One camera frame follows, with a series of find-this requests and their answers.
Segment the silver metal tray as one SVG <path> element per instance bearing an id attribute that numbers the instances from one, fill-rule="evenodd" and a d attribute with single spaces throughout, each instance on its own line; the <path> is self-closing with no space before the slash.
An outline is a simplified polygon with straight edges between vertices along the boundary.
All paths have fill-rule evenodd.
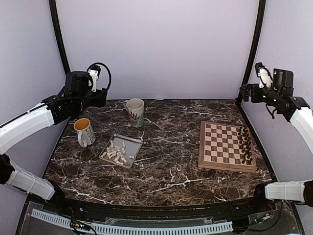
<path id="1" fill-rule="evenodd" d="M 105 144 L 99 158 L 110 164 L 131 168 L 143 145 L 143 139 L 134 139 L 119 134 L 113 134 Z"/>

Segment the wooden chessboard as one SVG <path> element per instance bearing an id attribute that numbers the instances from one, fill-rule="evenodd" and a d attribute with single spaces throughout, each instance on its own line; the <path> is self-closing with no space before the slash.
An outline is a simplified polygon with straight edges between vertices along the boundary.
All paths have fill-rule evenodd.
<path id="1" fill-rule="evenodd" d="M 237 138 L 240 127 L 207 121 L 201 122 L 198 166 L 216 170 L 255 172 L 257 165 L 253 144 L 252 165 L 241 164 Z"/>

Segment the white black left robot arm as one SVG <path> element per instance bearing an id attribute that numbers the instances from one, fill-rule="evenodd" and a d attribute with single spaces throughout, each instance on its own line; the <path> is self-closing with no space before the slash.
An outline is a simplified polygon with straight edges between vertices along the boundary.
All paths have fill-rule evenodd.
<path id="1" fill-rule="evenodd" d="M 27 193 L 50 201 L 58 213 L 66 213 L 69 203 L 62 190 L 50 181 L 40 178 L 15 164 L 7 155 L 14 145 L 31 135 L 57 125 L 68 118 L 78 118 L 89 106 L 103 107 L 108 89 L 98 90 L 96 83 L 100 67 L 93 65 L 87 71 L 73 71 L 66 75 L 65 86 L 57 95 L 41 101 L 32 109 L 0 126 L 0 183 L 12 185 Z"/>

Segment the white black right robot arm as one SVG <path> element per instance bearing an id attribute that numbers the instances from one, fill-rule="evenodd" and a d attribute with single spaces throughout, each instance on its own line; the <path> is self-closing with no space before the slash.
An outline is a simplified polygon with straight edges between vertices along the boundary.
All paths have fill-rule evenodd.
<path id="1" fill-rule="evenodd" d="M 302 97 L 293 96 L 293 72 L 274 69 L 271 73 L 262 63 L 255 64 L 259 82 L 243 84 L 240 93 L 243 101 L 264 103 L 266 107 L 274 107 L 270 111 L 282 114 L 301 135 L 309 150 L 313 148 L 313 112 Z M 313 182 L 289 181 L 259 184 L 250 200 L 250 209 L 261 212 L 270 200 L 294 201 L 311 207 L 313 205 Z"/>

